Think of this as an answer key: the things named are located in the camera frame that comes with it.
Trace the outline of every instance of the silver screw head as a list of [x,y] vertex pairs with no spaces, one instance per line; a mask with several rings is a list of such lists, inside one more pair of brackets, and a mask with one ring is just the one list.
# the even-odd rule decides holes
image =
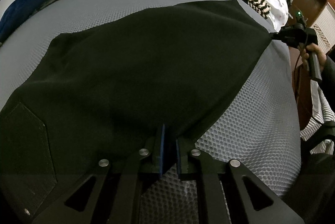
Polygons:
[[201,151],[199,149],[192,149],[191,154],[193,156],[199,156],[201,154]]
[[99,165],[100,165],[101,167],[108,166],[108,165],[109,165],[109,160],[107,160],[107,159],[102,159],[102,160],[99,161]]
[[142,156],[146,156],[149,154],[149,151],[146,148],[142,148],[138,151],[138,153]]
[[241,163],[240,163],[240,161],[239,160],[231,160],[230,161],[230,164],[231,164],[231,166],[233,166],[233,167],[239,167],[240,165],[241,165]]

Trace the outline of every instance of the mesh surface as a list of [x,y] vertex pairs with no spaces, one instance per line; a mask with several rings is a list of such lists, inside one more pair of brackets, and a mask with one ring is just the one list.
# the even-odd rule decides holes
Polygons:
[[[22,24],[0,48],[0,110],[60,33],[82,31],[145,8],[190,1],[199,0],[53,3]],[[259,14],[241,0],[238,2],[255,21],[273,32]],[[219,160],[240,159],[276,194],[285,193],[300,170],[300,140],[289,52],[283,43],[273,41],[269,45],[230,107],[196,146]],[[180,182],[175,168],[143,195],[141,223],[197,222],[195,183]]]

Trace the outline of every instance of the cable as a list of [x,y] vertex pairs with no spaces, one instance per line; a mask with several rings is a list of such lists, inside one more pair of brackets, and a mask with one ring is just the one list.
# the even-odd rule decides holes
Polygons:
[[298,95],[297,95],[297,104],[300,103],[300,104],[304,107],[305,111],[312,117],[312,119],[313,119],[315,122],[319,123],[320,125],[323,125],[323,123],[321,123],[319,120],[317,120],[317,119],[313,116],[313,114],[309,112],[309,110],[308,110],[307,107],[302,103],[302,101],[299,101],[299,92],[298,92],[298,80],[299,80],[299,79],[295,80],[295,70],[296,70],[296,67],[297,67],[297,65],[298,65],[299,58],[301,57],[301,52],[303,52],[303,51],[306,49],[306,46],[307,46],[307,40],[308,40],[308,34],[306,33],[306,41],[305,41],[305,43],[304,43],[304,46],[303,46],[302,50],[299,51],[299,56],[298,56],[298,58],[296,59],[296,63],[295,63],[295,66],[294,66],[294,71],[293,71],[293,81],[294,81],[294,86],[295,86],[294,94],[298,94]]

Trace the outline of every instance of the white patterned panel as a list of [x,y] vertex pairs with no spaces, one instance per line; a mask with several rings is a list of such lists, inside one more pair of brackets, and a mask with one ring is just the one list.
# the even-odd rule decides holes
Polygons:
[[312,28],[315,28],[313,27],[315,24],[321,30],[321,34],[316,30],[318,43],[323,51],[327,53],[335,45],[335,11],[329,3],[327,3],[319,17],[312,24]]

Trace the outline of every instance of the human hand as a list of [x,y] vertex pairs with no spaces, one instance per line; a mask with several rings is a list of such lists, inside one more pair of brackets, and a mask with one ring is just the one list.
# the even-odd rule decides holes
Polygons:
[[309,44],[306,49],[304,49],[303,51],[301,51],[301,49],[304,47],[304,44],[300,44],[298,46],[298,49],[300,51],[300,54],[301,54],[301,60],[303,62],[303,66],[305,69],[307,69],[307,64],[308,64],[308,58],[309,58],[309,54],[306,52],[306,49],[308,51],[311,51],[311,52],[315,52],[316,55],[318,56],[318,60],[319,60],[319,64],[320,64],[320,71],[322,72],[324,67],[325,67],[325,64],[326,64],[326,60],[327,60],[327,56],[326,54],[322,51],[322,49],[320,48],[320,46],[312,43],[312,44]]

